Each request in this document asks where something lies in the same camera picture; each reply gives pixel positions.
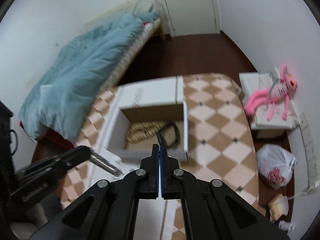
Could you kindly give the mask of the black smart band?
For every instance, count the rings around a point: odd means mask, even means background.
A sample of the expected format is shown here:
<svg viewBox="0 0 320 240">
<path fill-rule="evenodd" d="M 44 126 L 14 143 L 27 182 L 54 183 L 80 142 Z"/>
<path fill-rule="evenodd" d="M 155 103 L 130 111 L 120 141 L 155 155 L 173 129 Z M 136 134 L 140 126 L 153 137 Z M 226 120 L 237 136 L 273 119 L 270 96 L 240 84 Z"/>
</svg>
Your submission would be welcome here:
<svg viewBox="0 0 320 240">
<path fill-rule="evenodd" d="M 180 131 L 174 121 L 167 122 L 157 132 L 156 136 L 160 146 L 165 146 L 167 149 L 177 149 L 180 145 Z"/>
</svg>

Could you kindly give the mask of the bed with patterned mattress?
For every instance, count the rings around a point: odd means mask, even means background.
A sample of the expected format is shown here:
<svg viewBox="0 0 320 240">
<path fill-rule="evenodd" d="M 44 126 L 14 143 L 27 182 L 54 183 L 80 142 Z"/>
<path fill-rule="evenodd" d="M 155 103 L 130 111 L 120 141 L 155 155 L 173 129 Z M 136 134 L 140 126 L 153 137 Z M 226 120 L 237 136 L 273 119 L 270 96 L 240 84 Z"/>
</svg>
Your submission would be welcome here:
<svg viewBox="0 0 320 240">
<path fill-rule="evenodd" d="M 161 11 L 161 18 L 155 20 L 154 22 L 144 24 L 143 32 L 136 39 L 136 41 L 133 42 L 133 44 L 131 44 L 127 52 L 124 53 L 123 57 L 121 58 L 121 61 L 116 66 L 115 70 L 103 83 L 102 87 L 99 89 L 97 96 L 95 97 L 95 100 L 91 105 L 91 109 L 87 113 L 87 116 L 84 120 L 82 128 L 80 129 L 76 141 L 70 142 L 69 140 L 65 139 L 59 133 L 50 128 L 47 129 L 46 133 L 37 140 L 40 140 L 42 138 L 52 139 L 54 142 L 61 143 L 64 147 L 67 148 L 72 147 L 75 144 L 82 144 L 87 146 L 92 146 L 95 144 L 99 135 L 99 131 L 104 123 L 104 117 L 108 112 L 113 98 L 113 93 L 110 90 L 111 87 L 115 86 L 119 82 L 119 80 L 122 78 L 122 76 L 130 66 L 134 58 L 144 47 L 144 45 L 148 42 L 148 40 L 152 37 L 152 35 L 161 26 L 161 19 L 163 13 L 159 1 L 157 7 Z M 88 30 L 89 29 L 85 29 L 83 26 L 81 34 L 87 32 Z"/>
</svg>

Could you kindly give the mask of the white cardboard box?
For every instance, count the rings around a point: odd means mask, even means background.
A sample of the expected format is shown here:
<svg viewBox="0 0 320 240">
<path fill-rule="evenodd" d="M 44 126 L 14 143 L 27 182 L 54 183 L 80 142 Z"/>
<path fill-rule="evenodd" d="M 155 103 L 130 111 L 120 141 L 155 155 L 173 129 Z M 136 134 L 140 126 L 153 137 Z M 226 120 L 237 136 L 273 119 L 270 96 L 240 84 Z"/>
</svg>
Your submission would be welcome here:
<svg viewBox="0 0 320 240">
<path fill-rule="evenodd" d="M 106 118 L 100 141 L 106 150 L 123 160 L 142 160 L 150 156 L 154 135 L 138 143 L 127 140 L 127 132 L 137 123 L 157 122 L 164 126 L 176 122 L 180 131 L 180 145 L 168 149 L 168 155 L 188 161 L 188 112 L 181 76 L 129 83 L 118 87 L 111 111 Z"/>
</svg>

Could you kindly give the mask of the checkered tablecloth with lettering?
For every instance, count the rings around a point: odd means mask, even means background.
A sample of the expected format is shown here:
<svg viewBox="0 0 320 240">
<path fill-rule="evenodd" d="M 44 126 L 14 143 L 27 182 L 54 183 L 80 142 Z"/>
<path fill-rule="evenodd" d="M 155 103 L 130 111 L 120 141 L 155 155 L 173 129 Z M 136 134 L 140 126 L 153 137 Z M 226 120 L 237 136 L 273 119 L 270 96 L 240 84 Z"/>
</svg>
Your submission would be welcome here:
<svg viewBox="0 0 320 240">
<path fill-rule="evenodd" d="M 102 90 L 79 133 L 85 145 L 127 174 L 150 154 L 156 137 L 129 146 L 130 109 L 178 105 L 187 112 L 180 127 L 181 168 L 196 178 L 221 179 L 246 202 L 259 207 L 257 159 L 239 86 L 222 74 L 167 77 Z"/>
</svg>

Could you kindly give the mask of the teal blue duvet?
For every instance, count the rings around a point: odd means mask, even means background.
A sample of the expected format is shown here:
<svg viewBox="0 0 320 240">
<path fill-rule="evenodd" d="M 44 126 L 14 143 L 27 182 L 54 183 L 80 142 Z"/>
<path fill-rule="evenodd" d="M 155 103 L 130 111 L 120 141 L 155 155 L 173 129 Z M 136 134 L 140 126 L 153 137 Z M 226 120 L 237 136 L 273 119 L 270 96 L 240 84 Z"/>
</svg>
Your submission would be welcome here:
<svg viewBox="0 0 320 240">
<path fill-rule="evenodd" d="M 157 11 L 114 14 L 66 44 L 20 109 L 27 135 L 37 140 L 50 128 L 75 142 L 99 89 L 144 24 L 157 19 Z"/>
</svg>

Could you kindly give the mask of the white plastic shopping bag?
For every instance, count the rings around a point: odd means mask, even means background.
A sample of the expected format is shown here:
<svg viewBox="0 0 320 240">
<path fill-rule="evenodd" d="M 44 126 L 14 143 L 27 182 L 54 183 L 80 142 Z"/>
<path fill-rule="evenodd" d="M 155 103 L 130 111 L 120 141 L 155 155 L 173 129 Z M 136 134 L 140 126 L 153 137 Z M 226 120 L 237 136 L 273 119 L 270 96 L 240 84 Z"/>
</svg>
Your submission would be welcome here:
<svg viewBox="0 0 320 240">
<path fill-rule="evenodd" d="M 279 145 L 265 144 L 257 151 L 258 172 L 275 190 L 291 180 L 296 157 Z"/>
</svg>

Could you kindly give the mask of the yellow snack bag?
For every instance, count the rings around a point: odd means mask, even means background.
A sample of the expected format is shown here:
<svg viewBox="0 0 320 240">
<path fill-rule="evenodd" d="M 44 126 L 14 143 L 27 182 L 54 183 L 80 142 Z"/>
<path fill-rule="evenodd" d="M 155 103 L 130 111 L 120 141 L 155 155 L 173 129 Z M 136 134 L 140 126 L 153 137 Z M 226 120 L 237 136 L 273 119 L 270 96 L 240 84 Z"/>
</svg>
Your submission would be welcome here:
<svg viewBox="0 0 320 240">
<path fill-rule="evenodd" d="M 271 218 L 277 221 L 281 216 L 287 216 L 289 212 L 289 201 L 287 196 L 282 194 L 276 195 L 269 203 L 268 208 L 271 213 Z"/>
</svg>

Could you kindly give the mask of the white cloth covered box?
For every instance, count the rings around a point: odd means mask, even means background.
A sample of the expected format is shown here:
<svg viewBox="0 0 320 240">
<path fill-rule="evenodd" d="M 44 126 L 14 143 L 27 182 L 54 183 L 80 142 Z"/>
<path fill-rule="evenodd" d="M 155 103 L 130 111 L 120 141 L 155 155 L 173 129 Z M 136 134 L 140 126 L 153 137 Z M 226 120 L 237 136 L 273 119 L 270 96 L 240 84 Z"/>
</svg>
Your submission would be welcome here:
<svg viewBox="0 0 320 240">
<path fill-rule="evenodd" d="M 241 73 L 239 74 L 244 98 L 242 103 L 246 105 L 250 97 L 258 91 L 269 91 L 279 81 L 277 75 L 272 73 Z M 257 138 L 275 138 L 283 135 L 286 130 L 293 130 L 299 126 L 299 120 L 293 106 L 292 98 L 289 103 L 285 99 L 279 102 L 263 102 L 249 117 L 251 130 Z"/>
</svg>

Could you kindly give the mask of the pink panther plush toy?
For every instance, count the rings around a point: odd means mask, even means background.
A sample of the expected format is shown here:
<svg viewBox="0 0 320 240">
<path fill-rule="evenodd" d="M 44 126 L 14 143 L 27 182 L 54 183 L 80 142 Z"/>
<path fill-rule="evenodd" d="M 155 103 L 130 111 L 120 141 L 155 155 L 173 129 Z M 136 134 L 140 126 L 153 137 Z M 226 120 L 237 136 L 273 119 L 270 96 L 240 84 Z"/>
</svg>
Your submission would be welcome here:
<svg viewBox="0 0 320 240">
<path fill-rule="evenodd" d="M 284 65 L 280 70 L 280 77 L 273 80 L 272 86 L 264 90 L 255 91 L 244 106 L 247 116 L 253 116 L 255 110 L 261 105 L 271 105 L 271 109 L 266 118 L 270 121 L 274 114 L 276 104 L 285 102 L 285 108 L 282 113 L 282 119 L 287 120 L 290 104 L 290 96 L 297 90 L 297 80 L 288 72 Z"/>
</svg>

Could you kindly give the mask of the striped pillow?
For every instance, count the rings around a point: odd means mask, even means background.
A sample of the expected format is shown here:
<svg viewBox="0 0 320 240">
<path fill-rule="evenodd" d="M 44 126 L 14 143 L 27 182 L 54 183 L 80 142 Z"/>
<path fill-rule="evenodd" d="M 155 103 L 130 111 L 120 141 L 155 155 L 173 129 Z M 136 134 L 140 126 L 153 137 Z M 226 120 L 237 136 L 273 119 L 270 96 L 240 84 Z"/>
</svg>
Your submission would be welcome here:
<svg viewBox="0 0 320 240">
<path fill-rule="evenodd" d="M 92 29 L 124 14 L 132 14 L 144 23 L 153 22 L 161 18 L 161 11 L 157 7 L 158 0 L 129 0 L 107 10 L 96 18 L 84 24 L 85 29 Z"/>
</svg>

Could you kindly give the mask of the white door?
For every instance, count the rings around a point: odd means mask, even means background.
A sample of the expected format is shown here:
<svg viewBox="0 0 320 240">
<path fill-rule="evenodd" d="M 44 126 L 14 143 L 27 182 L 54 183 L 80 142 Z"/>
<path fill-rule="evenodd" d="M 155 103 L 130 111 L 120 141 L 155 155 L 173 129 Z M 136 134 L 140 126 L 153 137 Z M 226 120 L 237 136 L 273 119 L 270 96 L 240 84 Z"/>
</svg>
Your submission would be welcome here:
<svg viewBox="0 0 320 240">
<path fill-rule="evenodd" d="M 220 33 L 218 0 L 161 0 L 161 3 L 172 36 Z"/>
</svg>

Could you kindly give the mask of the white wall power strip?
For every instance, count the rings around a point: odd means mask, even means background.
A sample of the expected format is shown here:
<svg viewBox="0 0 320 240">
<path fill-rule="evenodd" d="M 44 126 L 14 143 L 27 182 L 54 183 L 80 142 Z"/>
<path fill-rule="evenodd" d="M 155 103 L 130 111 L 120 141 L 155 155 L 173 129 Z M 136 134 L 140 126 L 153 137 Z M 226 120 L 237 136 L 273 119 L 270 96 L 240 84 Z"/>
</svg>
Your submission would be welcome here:
<svg viewBox="0 0 320 240">
<path fill-rule="evenodd" d="M 300 131 L 306 156 L 308 173 L 308 193 L 314 193 L 319 188 L 319 160 L 313 132 L 307 116 L 302 112 L 299 116 Z"/>
</svg>

